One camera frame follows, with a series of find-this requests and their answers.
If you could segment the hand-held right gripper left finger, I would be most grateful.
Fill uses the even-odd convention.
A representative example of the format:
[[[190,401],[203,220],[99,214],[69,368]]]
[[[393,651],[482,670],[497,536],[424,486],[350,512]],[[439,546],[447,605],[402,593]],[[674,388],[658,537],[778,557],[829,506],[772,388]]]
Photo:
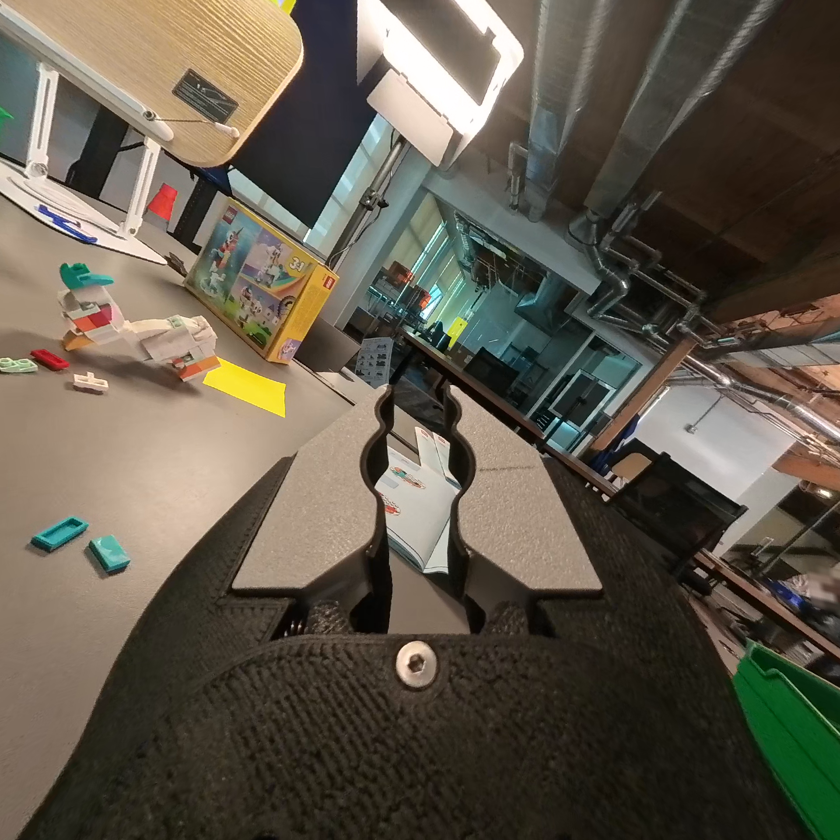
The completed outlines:
[[[306,607],[336,602],[354,629],[385,634],[392,574],[384,501],[392,389],[364,395],[291,461],[233,579],[243,596],[277,595]]]

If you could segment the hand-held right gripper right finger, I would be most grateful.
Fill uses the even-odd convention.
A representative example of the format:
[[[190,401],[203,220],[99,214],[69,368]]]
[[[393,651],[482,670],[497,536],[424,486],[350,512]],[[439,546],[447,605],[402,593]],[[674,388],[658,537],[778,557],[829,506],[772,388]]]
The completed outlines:
[[[525,627],[542,602],[593,602],[603,584],[539,451],[465,391],[446,387],[448,581],[469,631],[513,605]]]

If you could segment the open instruction booklet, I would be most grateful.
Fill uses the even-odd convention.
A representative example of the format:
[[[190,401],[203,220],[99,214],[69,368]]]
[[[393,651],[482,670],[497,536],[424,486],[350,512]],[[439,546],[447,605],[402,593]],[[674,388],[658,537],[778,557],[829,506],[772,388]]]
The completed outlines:
[[[388,467],[375,490],[385,509],[394,551],[429,576],[448,574],[450,512],[458,490],[444,476],[388,448]]]

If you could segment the tan backed chair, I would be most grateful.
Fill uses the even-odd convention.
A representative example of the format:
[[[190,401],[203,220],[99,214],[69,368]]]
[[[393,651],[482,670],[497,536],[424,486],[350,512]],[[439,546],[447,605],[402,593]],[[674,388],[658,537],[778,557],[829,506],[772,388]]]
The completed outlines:
[[[630,481],[634,480],[656,461],[658,453],[650,449],[636,448],[626,453],[617,453],[617,460],[610,468],[612,483],[615,488],[621,489]]]

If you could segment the yellow paper note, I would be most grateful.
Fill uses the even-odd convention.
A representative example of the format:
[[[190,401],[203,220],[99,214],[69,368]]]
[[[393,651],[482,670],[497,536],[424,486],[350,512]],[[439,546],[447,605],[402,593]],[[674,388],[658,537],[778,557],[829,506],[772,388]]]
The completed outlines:
[[[225,360],[209,370],[203,384],[278,417],[286,416],[284,382],[271,380]]]

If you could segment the long wooden table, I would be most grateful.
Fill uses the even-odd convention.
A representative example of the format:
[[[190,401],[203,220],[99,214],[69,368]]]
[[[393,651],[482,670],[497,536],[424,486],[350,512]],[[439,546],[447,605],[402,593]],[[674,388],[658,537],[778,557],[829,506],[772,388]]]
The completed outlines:
[[[389,385],[398,383],[415,359],[426,361],[432,370],[440,374],[438,390],[441,393],[447,385],[457,386],[527,443],[538,448],[545,446],[546,438],[535,423],[521,415],[516,408],[505,402],[488,386],[480,383],[474,376],[459,369],[442,351],[403,328],[396,329],[394,338],[405,344],[406,353],[396,364],[388,381]]]

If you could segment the printed paper sheet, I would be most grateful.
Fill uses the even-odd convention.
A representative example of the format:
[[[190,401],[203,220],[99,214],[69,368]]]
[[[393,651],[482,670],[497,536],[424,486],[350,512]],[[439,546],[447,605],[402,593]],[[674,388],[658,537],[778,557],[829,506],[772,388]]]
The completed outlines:
[[[386,385],[391,377],[393,337],[373,337],[361,342],[354,374],[373,388]]]

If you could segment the teal flat tile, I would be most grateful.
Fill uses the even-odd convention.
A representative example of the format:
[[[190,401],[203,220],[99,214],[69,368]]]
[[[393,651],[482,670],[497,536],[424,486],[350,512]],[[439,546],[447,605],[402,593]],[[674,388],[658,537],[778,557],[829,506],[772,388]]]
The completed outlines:
[[[30,544],[38,550],[52,553],[80,537],[88,528],[88,521],[70,516],[37,532],[31,538]]]
[[[101,570],[107,575],[121,573],[131,563],[128,552],[112,534],[91,539],[87,548]]]

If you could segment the brown wooden desk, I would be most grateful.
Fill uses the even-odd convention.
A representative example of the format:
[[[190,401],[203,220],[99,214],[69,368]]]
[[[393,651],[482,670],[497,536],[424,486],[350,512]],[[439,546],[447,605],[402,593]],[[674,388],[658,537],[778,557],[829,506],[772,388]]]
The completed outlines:
[[[808,640],[825,655],[835,660],[839,659],[839,647],[829,637],[803,622],[792,609],[783,605],[766,587],[743,577],[708,551],[700,551],[693,557],[692,562],[696,567],[708,572],[711,579],[726,585],[730,591],[737,594],[741,601],[749,604],[763,617]]]

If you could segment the white brick animal model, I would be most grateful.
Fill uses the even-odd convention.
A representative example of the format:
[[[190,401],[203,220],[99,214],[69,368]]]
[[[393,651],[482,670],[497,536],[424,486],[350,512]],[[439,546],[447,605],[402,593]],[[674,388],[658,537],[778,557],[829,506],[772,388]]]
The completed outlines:
[[[143,361],[170,365],[182,382],[221,367],[217,335],[204,317],[130,321],[111,294],[110,276],[92,273],[82,263],[60,265],[59,275],[66,288],[58,295],[69,327],[61,341],[65,351],[121,342]]]

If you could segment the grey pipe cluster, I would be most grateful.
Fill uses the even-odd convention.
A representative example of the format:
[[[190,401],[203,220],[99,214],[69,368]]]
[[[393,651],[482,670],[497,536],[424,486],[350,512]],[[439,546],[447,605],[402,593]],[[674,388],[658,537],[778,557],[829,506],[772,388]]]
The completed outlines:
[[[622,329],[635,327],[650,336],[676,331],[703,350],[732,352],[745,344],[745,336],[725,332],[711,321],[703,311],[707,292],[666,267],[663,253],[634,235],[640,217],[661,195],[661,191],[646,196],[633,193],[613,219],[588,207],[572,216],[565,231],[567,240],[588,259],[601,282],[590,296],[587,315]],[[624,305],[635,280],[657,292],[666,305],[677,306],[680,314],[670,326],[663,327],[656,318],[646,318]]]

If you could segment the black display stand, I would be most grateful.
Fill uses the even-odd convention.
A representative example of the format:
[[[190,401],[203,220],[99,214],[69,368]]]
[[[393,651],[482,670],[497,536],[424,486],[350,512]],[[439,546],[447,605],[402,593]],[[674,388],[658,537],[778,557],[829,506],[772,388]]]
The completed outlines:
[[[372,224],[370,221],[371,215],[375,211],[381,211],[387,207],[387,201],[385,199],[386,191],[394,172],[401,163],[407,145],[406,138],[402,134],[397,133],[383,163],[374,175],[371,183],[365,189],[335,246],[332,247],[329,253],[327,266],[331,270],[338,271],[343,258],[362,237],[367,225]]]

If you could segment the large window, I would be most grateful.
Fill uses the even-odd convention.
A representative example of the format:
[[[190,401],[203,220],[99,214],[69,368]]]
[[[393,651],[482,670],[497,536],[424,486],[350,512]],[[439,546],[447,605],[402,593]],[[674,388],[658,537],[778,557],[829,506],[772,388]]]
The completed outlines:
[[[364,193],[385,161],[392,144],[392,126],[377,114],[341,174],[317,221],[303,242],[326,258],[357,209]]]

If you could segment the white stand with wooden top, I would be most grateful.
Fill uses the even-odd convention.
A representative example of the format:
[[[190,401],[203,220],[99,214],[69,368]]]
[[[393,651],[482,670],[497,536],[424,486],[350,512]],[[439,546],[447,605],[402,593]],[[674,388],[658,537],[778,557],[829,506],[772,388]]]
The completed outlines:
[[[67,78],[109,110],[111,106],[120,104],[129,109],[142,108],[129,94],[114,87],[69,52],[63,38],[56,33],[56,14],[52,10],[54,3],[68,2],[2,2],[2,32],[38,60],[38,86],[26,163],[23,169],[2,163],[2,195],[28,214],[43,219],[43,223],[54,230],[61,229],[38,213],[39,204],[47,205],[57,214],[71,219],[85,233],[98,237],[95,245],[100,248],[115,248],[128,256],[161,264],[162,258],[141,245],[136,236],[143,223],[154,170],[164,148],[159,140],[168,141],[173,136],[165,122],[160,128],[153,128],[151,136],[137,130],[143,135],[143,155],[135,176],[129,210],[119,226],[95,211],[84,199],[76,198],[65,187],[49,181],[49,136],[60,77]]]

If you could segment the slim silver duct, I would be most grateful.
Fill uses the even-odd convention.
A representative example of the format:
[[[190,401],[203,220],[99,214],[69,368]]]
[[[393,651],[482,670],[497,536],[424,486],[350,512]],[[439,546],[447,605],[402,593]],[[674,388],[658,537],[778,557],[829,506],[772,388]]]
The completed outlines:
[[[812,432],[822,435],[834,445],[839,445],[838,423],[817,412],[801,398],[750,383],[737,377],[734,373],[726,373],[718,365],[701,362],[691,355],[685,357],[679,365],[699,376],[707,385],[727,395],[750,396],[768,406],[778,407],[802,421]]]

